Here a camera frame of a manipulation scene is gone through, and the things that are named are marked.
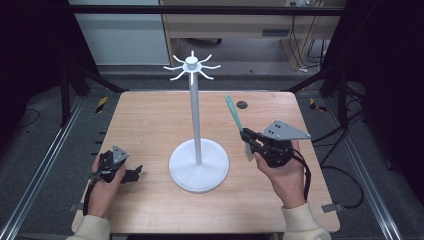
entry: person's arm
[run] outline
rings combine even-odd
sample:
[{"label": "person's arm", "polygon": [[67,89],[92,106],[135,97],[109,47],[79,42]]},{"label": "person's arm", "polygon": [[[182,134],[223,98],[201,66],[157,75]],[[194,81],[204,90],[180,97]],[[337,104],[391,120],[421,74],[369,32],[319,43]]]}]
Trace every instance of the person's arm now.
[{"label": "person's arm", "polygon": [[[100,155],[93,162],[91,170],[97,171]],[[106,219],[107,213],[115,200],[119,185],[125,175],[125,165],[122,165],[115,174],[112,182],[107,183],[99,179],[93,188],[85,215],[75,232],[67,240],[108,240],[110,222]]]},{"label": "person's arm", "polygon": [[[292,145],[299,151],[298,141],[292,141]],[[281,210],[287,224],[284,240],[331,239],[328,231],[317,223],[305,200],[303,165],[292,159],[282,167],[270,168],[260,154],[254,153],[254,156],[258,169],[269,178],[275,193],[283,202]]]}]

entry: hand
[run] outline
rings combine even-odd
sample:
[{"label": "hand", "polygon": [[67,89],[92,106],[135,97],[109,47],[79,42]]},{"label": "hand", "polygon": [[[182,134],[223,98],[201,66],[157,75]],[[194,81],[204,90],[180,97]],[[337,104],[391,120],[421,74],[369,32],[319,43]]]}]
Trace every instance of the hand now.
[{"label": "hand", "polygon": [[[92,172],[97,172],[99,167],[100,155],[97,155],[91,167]],[[105,218],[113,201],[115,200],[116,193],[118,192],[121,180],[125,175],[125,165],[122,165],[115,173],[115,177],[112,182],[107,183],[105,180],[100,178],[96,185],[94,185],[93,191],[90,195],[90,201],[88,202],[87,214],[91,216],[97,216]]]},{"label": "hand", "polygon": [[[292,140],[292,145],[295,150],[299,151],[297,140]],[[284,166],[270,168],[259,153],[255,152],[254,156],[258,169],[269,178],[275,193],[283,201],[284,208],[295,208],[305,204],[304,167],[300,162],[291,159]]]}]

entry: black backdrop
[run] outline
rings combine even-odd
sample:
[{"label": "black backdrop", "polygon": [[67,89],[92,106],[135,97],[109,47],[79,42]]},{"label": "black backdrop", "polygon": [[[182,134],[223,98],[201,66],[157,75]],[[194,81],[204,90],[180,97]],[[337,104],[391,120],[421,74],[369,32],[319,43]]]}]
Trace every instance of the black backdrop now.
[{"label": "black backdrop", "polygon": [[77,61],[99,74],[74,14],[45,11],[50,3],[69,4],[0,0],[0,147],[25,113],[28,100],[60,84],[65,65]]},{"label": "black backdrop", "polygon": [[[347,7],[371,9],[371,2],[348,1]],[[327,76],[322,93],[337,89],[340,74],[335,72],[341,70],[348,81],[365,86],[363,106],[388,162],[403,172],[424,203],[424,2],[374,2],[378,3],[368,18],[341,17],[323,66],[340,68]]]}]

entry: white cabinet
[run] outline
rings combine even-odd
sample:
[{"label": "white cabinet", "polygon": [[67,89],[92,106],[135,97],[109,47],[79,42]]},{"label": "white cabinet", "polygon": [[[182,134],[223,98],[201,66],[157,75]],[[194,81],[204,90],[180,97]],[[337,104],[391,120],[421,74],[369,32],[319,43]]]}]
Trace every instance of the white cabinet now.
[{"label": "white cabinet", "polygon": [[[157,0],[69,0],[71,5],[159,5]],[[75,14],[97,65],[168,65],[159,14]]]}]

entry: sleeve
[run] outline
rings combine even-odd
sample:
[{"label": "sleeve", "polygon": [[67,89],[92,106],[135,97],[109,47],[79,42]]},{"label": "sleeve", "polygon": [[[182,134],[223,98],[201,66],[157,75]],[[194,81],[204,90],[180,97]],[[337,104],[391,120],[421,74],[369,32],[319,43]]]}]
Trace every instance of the sleeve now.
[{"label": "sleeve", "polygon": [[312,215],[309,202],[292,209],[281,207],[287,224],[284,240],[330,240],[328,231]]},{"label": "sleeve", "polygon": [[110,222],[104,218],[86,215],[82,218],[74,236],[66,240],[108,240]]}]

